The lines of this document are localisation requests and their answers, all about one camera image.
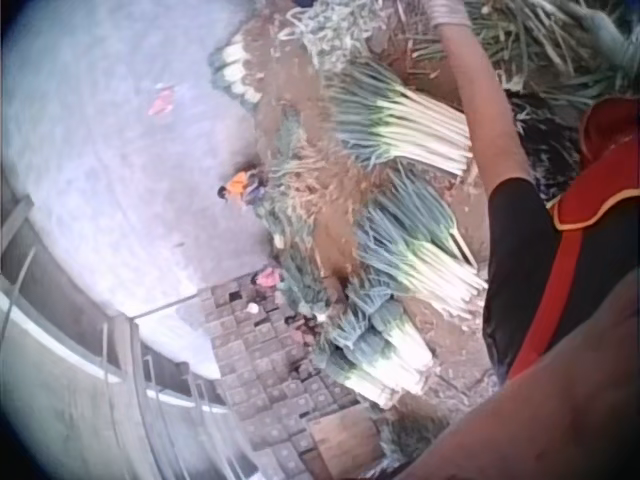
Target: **red apron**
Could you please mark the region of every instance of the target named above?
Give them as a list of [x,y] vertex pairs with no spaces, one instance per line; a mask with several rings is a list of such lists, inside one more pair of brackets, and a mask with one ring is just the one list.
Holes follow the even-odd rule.
[[569,298],[584,231],[616,203],[640,197],[638,109],[636,99],[609,98],[585,115],[580,126],[584,171],[549,207],[562,238],[509,380],[533,365],[549,347]]

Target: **glove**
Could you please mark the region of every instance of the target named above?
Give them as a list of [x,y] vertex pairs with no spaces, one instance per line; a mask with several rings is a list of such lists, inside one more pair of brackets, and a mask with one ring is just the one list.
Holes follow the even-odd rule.
[[432,30],[438,25],[464,25],[471,27],[471,20],[467,15],[463,0],[422,0],[429,25]]

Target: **person in orange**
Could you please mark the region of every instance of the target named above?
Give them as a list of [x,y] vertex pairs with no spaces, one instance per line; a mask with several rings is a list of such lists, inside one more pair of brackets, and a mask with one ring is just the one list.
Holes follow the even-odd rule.
[[264,194],[264,185],[256,169],[236,173],[226,185],[218,189],[222,200],[236,199],[245,205],[253,205]]

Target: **ground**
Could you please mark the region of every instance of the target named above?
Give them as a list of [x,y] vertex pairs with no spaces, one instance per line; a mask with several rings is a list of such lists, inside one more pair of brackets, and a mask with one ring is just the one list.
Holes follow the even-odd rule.
[[[276,39],[277,32],[287,24],[283,13],[291,8],[291,4],[273,2],[271,8],[269,14],[255,21],[252,30],[262,38],[261,42],[254,43],[255,55],[267,59],[264,60],[265,77],[262,79],[265,96],[255,114],[259,154],[268,165],[274,152],[281,107],[287,104],[299,110],[309,143],[326,150],[326,166],[319,183],[331,191],[315,220],[314,257],[324,275],[346,278],[358,269],[354,256],[353,218],[370,193],[372,183],[376,182],[371,182],[368,174],[354,166],[348,155],[336,148],[335,142],[327,140],[333,138],[327,128],[327,107],[310,59],[297,41]],[[392,33],[382,33],[381,38],[375,39],[378,47],[385,46],[379,58],[391,65],[409,85],[456,105],[458,97],[452,87],[454,82],[443,65],[407,61],[406,41],[402,36],[406,28],[412,27],[397,19],[391,21]],[[455,183],[426,174],[451,205],[462,236],[481,270],[486,271],[489,253],[486,197],[474,167]],[[437,367],[427,381],[424,394],[420,397],[405,395],[398,407],[425,411],[430,410],[431,405],[450,418],[457,418],[497,388],[481,336],[482,299],[479,299],[475,318],[465,323],[444,319],[415,299],[405,303],[434,351]]]

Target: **pink cloth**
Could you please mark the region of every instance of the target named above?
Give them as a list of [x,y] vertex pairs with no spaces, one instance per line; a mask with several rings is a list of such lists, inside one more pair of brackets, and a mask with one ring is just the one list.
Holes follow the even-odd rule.
[[275,287],[280,283],[280,272],[275,268],[266,268],[258,275],[256,283],[264,288]]

